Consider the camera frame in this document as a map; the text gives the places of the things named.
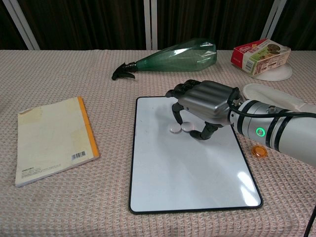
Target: green led light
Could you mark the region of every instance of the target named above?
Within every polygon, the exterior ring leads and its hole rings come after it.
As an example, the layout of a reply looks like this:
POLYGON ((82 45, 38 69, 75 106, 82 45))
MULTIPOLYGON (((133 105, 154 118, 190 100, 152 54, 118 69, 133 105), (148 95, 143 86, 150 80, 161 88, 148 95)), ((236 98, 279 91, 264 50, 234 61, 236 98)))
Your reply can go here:
POLYGON ((256 133, 259 137, 264 137, 266 135, 266 131, 261 127, 256 129, 256 133))

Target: whiteboard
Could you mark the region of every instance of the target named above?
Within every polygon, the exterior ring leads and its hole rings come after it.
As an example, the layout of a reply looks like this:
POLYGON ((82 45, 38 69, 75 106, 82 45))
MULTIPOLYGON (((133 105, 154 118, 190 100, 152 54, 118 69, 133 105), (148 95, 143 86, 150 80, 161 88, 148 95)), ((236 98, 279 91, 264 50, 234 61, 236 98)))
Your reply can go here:
MULTIPOLYGON (((129 209, 134 214, 260 207, 257 185, 233 128, 209 140, 171 133, 175 98, 140 97, 136 102, 129 209)), ((181 111, 183 122, 202 131, 204 121, 181 111)))

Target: white disc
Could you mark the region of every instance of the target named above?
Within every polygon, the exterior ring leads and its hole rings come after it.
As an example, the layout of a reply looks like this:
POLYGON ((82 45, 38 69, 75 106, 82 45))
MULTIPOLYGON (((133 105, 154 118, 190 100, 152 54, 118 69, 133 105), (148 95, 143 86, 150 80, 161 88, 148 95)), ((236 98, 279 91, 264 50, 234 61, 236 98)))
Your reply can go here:
POLYGON ((185 132, 190 132, 194 130, 194 124, 191 122, 184 122, 181 124, 181 129, 185 132))
POLYGON ((169 125, 170 132, 177 133, 181 131, 181 125, 178 123, 172 123, 169 125))

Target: cracker box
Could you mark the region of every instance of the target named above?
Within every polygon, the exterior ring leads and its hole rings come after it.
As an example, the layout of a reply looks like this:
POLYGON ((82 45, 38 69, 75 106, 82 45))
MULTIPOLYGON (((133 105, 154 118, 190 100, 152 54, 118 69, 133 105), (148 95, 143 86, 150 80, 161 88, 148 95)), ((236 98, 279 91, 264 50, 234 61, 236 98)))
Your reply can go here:
POLYGON ((250 75, 263 73, 286 63, 291 49, 270 39, 234 48, 231 62, 250 75))

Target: green plastic bottle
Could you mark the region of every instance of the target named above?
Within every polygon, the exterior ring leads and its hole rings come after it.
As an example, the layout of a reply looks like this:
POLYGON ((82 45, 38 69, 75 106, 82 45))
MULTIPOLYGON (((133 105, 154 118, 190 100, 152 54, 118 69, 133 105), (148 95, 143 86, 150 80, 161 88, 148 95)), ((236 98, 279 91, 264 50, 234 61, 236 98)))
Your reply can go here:
POLYGON ((135 78, 130 72, 194 72, 203 70, 216 63, 217 53, 210 39, 191 39, 165 48, 137 62, 119 66, 112 79, 135 78))

